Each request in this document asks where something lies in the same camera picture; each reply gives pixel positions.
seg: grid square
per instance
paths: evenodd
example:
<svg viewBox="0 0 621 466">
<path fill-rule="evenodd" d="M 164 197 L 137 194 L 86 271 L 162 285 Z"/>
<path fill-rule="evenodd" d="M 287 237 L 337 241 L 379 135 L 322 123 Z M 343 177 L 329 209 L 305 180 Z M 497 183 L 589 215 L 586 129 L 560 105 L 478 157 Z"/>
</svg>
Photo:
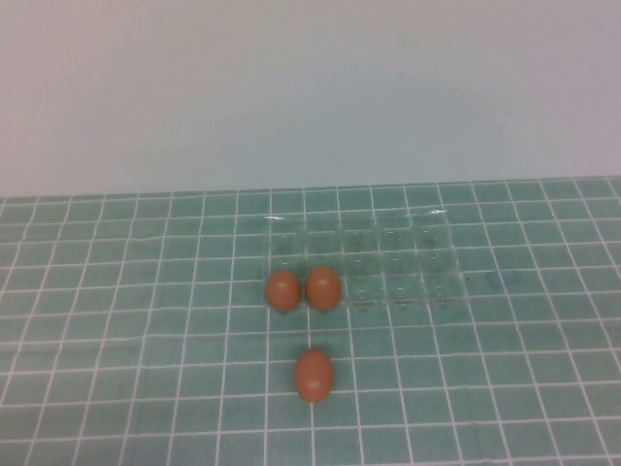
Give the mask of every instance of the grid square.
<svg viewBox="0 0 621 466">
<path fill-rule="evenodd" d="M 294 214 L 304 210 L 304 194 L 299 192 L 273 192 L 272 213 Z"/>
<path fill-rule="evenodd" d="M 485 324 L 476 329 L 483 351 L 520 351 L 522 345 L 515 325 Z"/>
<path fill-rule="evenodd" d="M 313 405 L 316 427 L 357 425 L 356 399 L 353 393 L 332 393 L 321 403 Z"/>
<path fill-rule="evenodd" d="M 458 204 L 450 206 L 446 218 L 451 224 L 481 223 L 481 214 L 477 204 Z"/>
<path fill-rule="evenodd" d="M 577 352 L 573 354 L 573 360 L 585 382 L 621 379 L 619 368 L 610 351 Z"/>
<path fill-rule="evenodd" d="M 175 402 L 137 401 L 132 411 L 130 433 L 162 434 L 171 431 Z"/>
<path fill-rule="evenodd" d="M 226 367 L 225 395 L 251 395 L 265 392 L 264 364 L 236 364 Z"/>
<path fill-rule="evenodd" d="M 121 464 L 164 466 L 169 441 L 163 437 L 130 437 Z"/>
<path fill-rule="evenodd" d="M 618 291 L 621 279 L 613 267 L 579 269 L 580 276 L 589 291 Z"/>
<path fill-rule="evenodd" d="M 224 337 L 190 336 L 185 341 L 185 364 L 221 363 L 224 359 Z"/>
<path fill-rule="evenodd" d="M 412 427 L 409 430 L 415 461 L 435 462 L 458 459 L 453 429 L 449 426 Z"/>
<path fill-rule="evenodd" d="M 561 230 L 568 243 L 590 243 L 600 241 L 595 223 L 591 220 L 561 221 Z"/>
<path fill-rule="evenodd" d="M 480 209 L 486 223 L 517 221 L 511 204 L 481 204 Z"/>
<path fill-rule="evenodd" d="M 409 352 L 409 354 L 435 353 L 433 333 L 430 331 L 428 336 L 429 342 L 425 352 Z M 478 352 L 474 327 L 471 325 L 439 327 L 436 329 L 436 338 L 440 354 Z"/>
<path fill-rule="evenodd" d="M 0 407 L 0 440 L 29 440 L 35 432 L 39 407 Z"/>
<path fill-rule="evenodd" d="M 129 415 L 129 403 L 90 405 L 86 415 L 84 435 L 101 437 L 122 435 Z"/>
<path fill-rule="evenodd" d="M 475 183 L 473 188 L 478 202 L 506 202 L 511 200 L 505 183 Z"/>
<path fill-rule="evenodd" d="M 608 451 L 619 454 L 621 452 L 621 447 L 619 447 L 621 446 L 621 421 L 616 419 L 601 420 L 600 426 Z"/>
<path fill-rule="evenodd" d="M 558 294 L 550 296 L 559 319 L 597 317 L 586 294 Z"/>
<path fill-rule="evenodd" d="M 608 348 L 604 330 L 598 322 L 564 322 L 561 327 L 570 350 Z"/>
<path fill-rule="evenodd" d="M 222 430 L 263 430 L 265 399 L 225 398 L 222 402 Z"/>
<path fill-rule="evenodd" d="M 73 459 L 75 449 L 75 442 L 35 442 L 28 464 L 31 466 L 68 464 Z"/>
<path fill-rule="evenodd" d="M 268 428 L 310 428 L 311 407 L 298 395 L 270 396 Z"/>
<path fill-rule="evenodd" d="M 457 435 L 466 460 L 507 457 L 500 427 L 496 424 L 460 425 Z"/>
<path fill-rule="evenodd" d="M 500 387 L 494 389 L 494 395 L 502 420 L 543 418 L 534 388 Z"/>
<path fill-rule="evenodd" d="M 548 417 L 589 416 L 589 408 L 579 386 L 542 386 L 539 391 Z"/>
<path fill-rule="evenodd" d="M 554 215 L 559 220 L 576 220 L 589 217 L 582 201 L 553 201 L 551 204 Z"/>
<path fill-rule="evenodd" d="M 406 197 L 410 206 L 438 206 L 441 203 L 435 185 L 406 186 Z"/>
<path fill-rule="evenodd" d="M 265 335 L 230 335 L 227 361 L 264 361 L 267 347 Z"/>
<path fill-rule="evenodd" d="M 450 422 L 444 390 L 408 391 L 404 393 L 404 403 L 408 423 Z"/>
<path fill-rule="evenodd" d="M 184 367 L 181 376 L 180 396 L 215 396 L 222 386 L 221 366 Z"/>
<path fill-rule="evenodd" d="M 496 268 L 494 256 L 489 249 L 457 250 L 459 265 L 463 271 L 493 270 Z"/>
<path fill-rule="evenodd" d="M 5 289 L 8 290 L 24 290 L 38 289 L 43 282 L 46 269 L 37 267 L 32 269 L 13 269 L 11 275 L 7 279 Z"/>
<path fill-rule="evenodd" d="M 179 400 L 177 432 L 213 432 L 217 430 L 219 400 Z"/>
<path fill-rule="evenodd" d="M 391 359 L 358 359 L 355 361 L 358 389 L 396 388 L 397 370 Z"/>
<path fill-rule="evenodd" d="M 600 316 L 620 317 L 621 307 L 618 303 L 621 293 L 594 294 L 591 296 Z"/>
<path fill-rule="evenodd" d="M 501 269 L 534 269 L 533 258 L 526 246 L 494 248 L 494 255 Z"/>
<path fill-rule="evenodd" d="M 393 354 L 390 329 L 353 330 L 351 332 L 355 357 L 390 356 Z"/>
<path fill-rule="evenodd" d="M 604 241 L 621 241 L 621 219 L 598 220 L 597 224 Z"/>
<path fill-rule="evenodd" d="M 78 265 L 49 267 L 43 288 L 77 288 L 80 285 L 83 270 L 84 268 Z"/>
<path fill-rule="evenodd" d="M 49 403 L 86 401 L 92 372 L 59 372 L 54 374 L 49 388 Z"/>
<path fill-rule="evenodd" d="M 76 437 L 80 433 L 83 413 L 84 405 L 45 406 L 39 427 L 39 438 Z"/>
<path fill-rule="evenodd" d="M 365 462 L 408 463 L 406 430 L 400 428 L 364 429 L 362 431 Z"/>
<path fill-rule="evenodd" d="M 112 466 L 118 463 L 122 439 L 84 439 L 76 457 L 77 466 Z"/>
<path fill-rule="evenodd" d="M 53 253 L 53 244 L 51 243 L 33 243 L 33 244 L 21 244 L 19 247 L 19 253 L 15 265 L 17 267 L 43 265 L 46 266 L 51 259 Z"/>
<path fill-rule="evenodd" d="M 60 340 L 66 321 L 66 316 L 33 316 L 28 322 L 24 341 L 44 342 Z"/>
<path fill-rule="evenodd" d="M 511 385 L 533 383 L 528 362 L 523 354 L 503 354 L 485 356 L 490 383 Z"/>
<path fill-rule="evenodd" d="M 578 192 L 573 180 L 546 180 L 541 182 L 549 199 L 578 199 Z"/>
<path fill-rule="evenodd" d="M 522 323 L 519 325 L 526 350 L 564 350 L 565 343 L 558 326 L 553 323 Z"/>
<path fill-rule="evenodd" d="M 443 356 L 441 361 L 448 386 L 487 385 L 480 356 Z"/>
<path fill-rule="evenodd" d="M 540 268 L 573 266 L 570 252 L 564 245 L 533 246 L 533 255 Z"/>
<path fill-rule="evenodd" d="M 140 368 L 137 397 L 174 398 L 177 393 L 179 368 Z"/>
<path fill-rule="evenodd" d="M 440 362 L 436 357 L 400 357 L 403 388 L 442 387 Z"/>
<path fill-rule="evenodd" d="M 204 216 L 233 216 L 236 212 L 236 195 L 207 195 Z"/>
<path fill-rule="evenodd" d="M 620 383 L 594 384 L 586 387 L 595 416 L 621 416 Z"/>
<path fill-rule="evenodd" d="M 554 445 L 544 422 L 506 424 L 508 450 L 513 457 L 548 456 L 554 454 Z"/>
<path fill-rule="evenodd" d="M 317 466 L 360 464 L 360 443 L 354 429 L 316 431 L 314 434 Z"/>
<path fill-rule="evenodd" d="M 136 370 L 99 371 L 93 386 L 92 399 L 95 401 L 126 400 L 132 397 Z"/>
<path fill-rule="evenodd" d="M 505 296 L 471 298 L 469 301 L 474 321 L 477 323 L 507 322 L 513 320 L 511 307 Z"/>
<path fill-rule="evenodd" d="M 546 296 L 511 296 L 510 299 L 518 321 L 555 318 Z"/>
<path fill-rule="evenodd" d="M 49 374 L 13 374 L 6 389 L 4 403 L 23 405 L 43 403 Z"/>
<path fill-rule="evenodd" d="M 360 393 L 360 422 L 363 425 L 393 425 L 404 422 L 401 397 L 397 392 Z"/>
<path fill-rule="evenodd" d="M 394 339 L 400 356 L 436 354 L 436 344 L 431 327 L 395 328 Z"/>
<path fill-rule="evenodd" d="M 614 192 L 604 179 L 583 179 L 576 180 L 580 193 L 585 198 L 591 197 L 614 197 Z"/>
<path fill-rule="evenodd" d="M 517 202 L 515 209 L 522 221 L 552 220 L 554 215 L 547 202 Z"/>
<path fill-rule="evenodd" d="M 567 354 L 530 354 L 531 365 L 538 383 L 572 383 L 577 378 Z"/>
<path fill-rule="evenodd" d="M 602 454 L 602 444 L 593 421 L 552 422 L 552 432 L 561 454 Z"/>
<path fill-rule="evenodd" d="M 274 466 L 312 465 L 310 432 L 270 432 L 267 438 L 267 464 Z"/>
<path fill-rule="evenodd" d="M 261 466 L 263 464 L 263 433 L 226 434 L 220 437 L 218 466 Z"/>
<path fill-rule="evenodd" d="M 339 203 L 342 211 L 368 211 L 371 209 L 371 191 L 365 189 L 341 189 Z"/>
</svg>

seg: white grid line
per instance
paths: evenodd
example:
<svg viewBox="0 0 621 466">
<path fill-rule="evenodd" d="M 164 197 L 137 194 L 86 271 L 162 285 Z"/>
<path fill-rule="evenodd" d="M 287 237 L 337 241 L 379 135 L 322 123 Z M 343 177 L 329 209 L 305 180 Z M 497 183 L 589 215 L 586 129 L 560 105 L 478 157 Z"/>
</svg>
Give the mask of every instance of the white grid line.
<svg viewBox="0 0 621 466">
<path fill-rule="evenodd" d="M 307 199 L 306 199 L 306 192 L 304 190 L 302 191 L 302 208 L 303 208 L 303 213 L 304 213 L 304 217 L 303 217 L 304 229 L 306 231 L 307 230 Z M 308 243 L 306 241 L 304 242 L 304 260 L 306 263 L 308 263 L 309 261 Z M 311 312 L 312 310 L 311 310 L 311 306 L 306 302 L 304 303 L 303 307 L 307 313 L 307 345 L 310 348 L 311 347 Z M 310 464 L 312 466 L 315 466 L 316 463 L 317 463 L 317 460 L 316 460 L 315 443 L 314 443 L 314 403 L 310 403 Z"/>
<path fill-rule="evenodd" d="M 376 214 L 375 206 L 376 205 L 375 205 L 375 200 L 373 196 L 373 191 L 371 190 L 371 209 L 373 211 L 374 223 L 375 225 L 377 225 L 377 214 Z M 381 254 L 381 250 L 379 247 L 379 239 L 377 239 L 377 253 Z M 382 273 L 381 273 L 381 281 L 382 281 L 384 295 L 387 297 L 388 288 L 386 286 L 386 275 L 383 271 L 383 268 L 382 268 Z M 406 400 L 404 397 L 403 385 L 401 383 L 401 368 L 399 367 L 399 360 L 397 359 L 397 343 L 395 339 L 395 329 L 393 328 L 393 325 L 392 325 L 392 316 L 390 315 L 390 309 L 388 307 L 386 307 L 386 312 L 388 313 L 388 326 L 390 327 L 390 338 L 392 340 L 392 350 L 393 350 L 393 356 L 394 356 L 393 360 L 395 364 L 395 371 L 397 372 L 397 386 L 399 387 L 399 399 L 401 403 L 401 411 L 402 411 L 402 416 L 404 417 L 404 425 L 405 425 L 408 422 L 408 413 L 406 412 Z M 408 443 L 409 462 L 413 463 L 414 456 L 412 454 L 411 439 L 409 437 L 409 429 L 406 427 L 405 430 L 406 430 L 406 441 Z"/>
<path fill-rule="evenodd" d="M 339 190 L 337 189 L 337 211 L 339 212 L 339 222 L 341 222 L 341 200 L 339 196 Z M 344 253 L 344 245 L 341 243 L 341 252 Z M 345 291 L 345 296 L 347 295 L 347 280 L 343 280 L 343 290 Z M 349 337 L 349 359 L 351 363 L 351 377 L 353 383 L 353 398 L 354 405 L 356 408 L 356 425 L 358 431 L 358 447 L 360 449 L 360 463 L 365 464 L 365 449 L 362 441 L 362 422 L 360 421 L 360 401 L 358 397 L 358 381 L 356 380 L 356 363 L 354 357 L 354 348 L 353 348 L 353 332 L 351 328 L 351 309 L 349 303 L 345 302 L 345 309 L 347 311 L 347 330 Z"/>
<path fill-rule="evenodd" d="M 270 216 L 272 216 L 272 191 L 269 191 L 269 199 L 270 199 Z M 270 268 L 270 264 L 272 264 L 272 223 L 268 222 L 268 269 L 267 272 L 270 274 L 272 269 Z M 265 412 L 265 418 L 263 419 L 263 430 L 265 433 L 263 434 L 263 464 L 265 466 L 268 465 L 268 413 L 270 409 L 270 333 L 272 333 L 272 329 L 270 328 L 270 314 L 272 310 L 267 308 L 265 311 L 266 314 L 266 330 L 265 330 L 265 404 L 263 406 L 263 410 Z"/>
<path fill-rule="evenodd" d="M 207 196 L 204 195 L 203 196 L 203 206 L 202 206 L 202 211 L 205 211 L 205 202 L 206 202 L 206 198 Z M 178 375 L 178 380 L 177 380 L 177 389 L 176 389 L 176 394 L 175 394 L 175 406 L 173 407 L 173 419 L 172 419 L 172 423 L 171 423 L 171 437 L 170 440 L 168 442 L 168 451 L 167 451 L 167 457 L 166 457 L 166 465 L 170 466 L 171 465 L 171 461 L 172 461 L 172 457 L 173 457 L 173 441 L 175 439 L 175 433 L 177 431 L 177 413 L 179 411 L 179 400 L 180 400 L 180 395 L 181 395 L 181 383 L 183 381 L 183 362 L 185 362 L 185 342 L 187 341 L 187 334 L 189 331 L 189 326 L 190 326 L 190 317 L 192 315 L 190 308 L 192 306 L 192 300 L 194 299 L 194 285 L 196 284 L 196 274 L 198 272 L 198 256 L 199 256 L 199 250 L 201 248 L 201 242 L 198 241 L 196 242 L 196 256 L 194 258 L 194 270 L 192 272 L 192 284 L 190 286 L 190 296 L 189 296 L 189 303 L 188 303 L 188 309 L 187 309 L 187 316 L 185 317 L 185 326 L 184 326 L 184 330 L 183 330 L 183 343 L 181 344 L 181 365 L 180 365 L 180 369 L 179 369 L 179 375 Z M 233 264 L 231 264 L 231 279 L 233 279 Z"/>
<path fill-rule="evenodd" d="M 440 202 L 442 202 L 439 189 L 438 189 L 438 195 L 439 195 Z M 406 205 L 408 205 L 408 196 L 407 195 L 406 195 Z M 427 284 L 425 283 L 424 279 L 423 279 L 423 284 L 425 286 L 425 295 L 427 295 L 427 291 L 428 291 L 427 290 Z M 444 398 L 446 400 L 446 406 L 448 408 L 448 416 L 450 417 L 450 426 L 451 426 L 451 429 L 453 431 L 453 438 L 455 440 L 455 448 L 457 449 L 457 457 L 459 458 L 460 461 L 463 461 L 464 460 L 464 454 L 462 453 L 462 446 L 461 446 L 461 443 L 459 441 L 459 436 L 457 434 L 457 423 L 455 422 L 455 414 L 453 413 L 453 406 L 452 406 L 452 404 L 450 402 L 448 385 L 446 383 L 446 375 L 444 373 L 444 365 L 442 363 L 442 358 L 441 358 L 440 345 L 438 343 L 438 333 L 436 332 L 436 325 L 434 324 L 434 318 L 433 318 L 432 311 L 431 311 L 431 306 L 429 305 L 429 303 L 427 303 L 426 308 L 427 308 L 427 316 L 428 316 L 428 319 L 429 319 L 429 324 L 430 324 L 430 326 L 432 328 L 432 332 L 433 332 L 433 336 L 434 336 L 434 347 L 436 349 L 436 354 L 434 355 L 434 357 L 436 357 L 438 359 L 438 363 L 439 363 L 439 366 L 440 366 L 440 375 L 441 375 L 441 379 L 442 379 L 442 387 L 443 387 L 443 392 L 444 392 Z"/>
<path fill-rule="evenodd" d="M 235 212 L 237 213 L 240 207 L 240 192 L 237 191 L 235 194 Z M 233 279 L 234 268 L 235 268 L 235 233 L 237 232 L 237 215 L 235 217 L 235 224 L 233 226 L 233 250 L 231 252 L 232 264 L 231 264 L 231 279 Z M 227 357 L 228 357 L 228 343 L 229 343 L 229 332 L 231 328 L 231 307 L 233 303 L 233 285 L 229 285 L 229 302 L 226 308 L 226 332 L 224 337 L 224 355 L 222 357 L 222 387 L 220 388 L 220 407 L 217 418 L 217 438 L 215 441 L 215 464 L 219 464 L 220 458 L 220 442 L 222 440 L 221 432 L 222 432 L 222 416 L 224 413 L 224 384 L 226 381 L 226 365 L 227 365 Z"/>
</svg>

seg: clear plastic egg tray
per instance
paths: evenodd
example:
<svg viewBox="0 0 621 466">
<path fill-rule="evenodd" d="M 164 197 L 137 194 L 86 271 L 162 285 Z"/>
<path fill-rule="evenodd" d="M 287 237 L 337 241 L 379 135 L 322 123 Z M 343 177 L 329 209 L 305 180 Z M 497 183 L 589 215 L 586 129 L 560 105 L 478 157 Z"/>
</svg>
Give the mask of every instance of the clear plastic egg tray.
<svg viewBox="0 0 621 466">
<path fill-rule="evenodd" d="M 341 277 L 348 306 L 464 296 L 445 211 L 267 220 L 265 279 L 287 269 L 304 281 L 313 267 L 327 265 Z"/>
</svg>

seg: eggshell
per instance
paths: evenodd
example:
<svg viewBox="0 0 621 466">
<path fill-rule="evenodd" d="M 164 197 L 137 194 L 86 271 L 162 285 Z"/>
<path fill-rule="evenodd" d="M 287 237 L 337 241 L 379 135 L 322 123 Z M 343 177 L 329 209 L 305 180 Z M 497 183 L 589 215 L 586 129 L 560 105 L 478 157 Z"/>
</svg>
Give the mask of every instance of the eggshell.
<svg viewBox="0 0 621 466">
<path fill-rule="evenodd" d="M 277 270 L 265 283 L 265 299 L 277 311 L 293 311 L 302 299 L 302 284 L 293 272 Z"/>
<path fill-rule="evenodd" d="M 306 282 L 309 304 L 319 311 L 329 311 L 341 301 L 341 280 L 330 267 L 315 267 Z"/>
<path fill-rule="evenodd" d="M 334 385 L 334 371 L 328 355 L 321 349 L 307 349 L 295 366 L 295 388 L 302 398 L 318 403 Z"/>
</svg>

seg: egg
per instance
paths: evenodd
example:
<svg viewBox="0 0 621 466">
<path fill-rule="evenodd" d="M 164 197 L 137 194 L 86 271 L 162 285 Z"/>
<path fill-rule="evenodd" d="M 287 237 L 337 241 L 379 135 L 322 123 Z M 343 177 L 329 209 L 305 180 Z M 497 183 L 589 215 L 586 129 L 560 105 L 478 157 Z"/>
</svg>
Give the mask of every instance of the egg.
<svg viewBox="0 0 621 466">
<path fill-rule="evenodd" d="M 277 311 L 293 311 L 302 299 L 302 284 L 293 272 L 277 270 L 265 283 L 265 299 Z"/>
<path fill-rule="evenodd" d="M 321 349 L 307 349 L 295 366 L 295 388 L 302 398 L 318 403 L 334 385 L 332 362 Z"/>
<path fill-rule="evenodd" d="M 341 280 L 330 267 L 315 267 L 306 281 L 309 304 L 319 311 L 330 311 L 341 301 Z"/>
</svg>

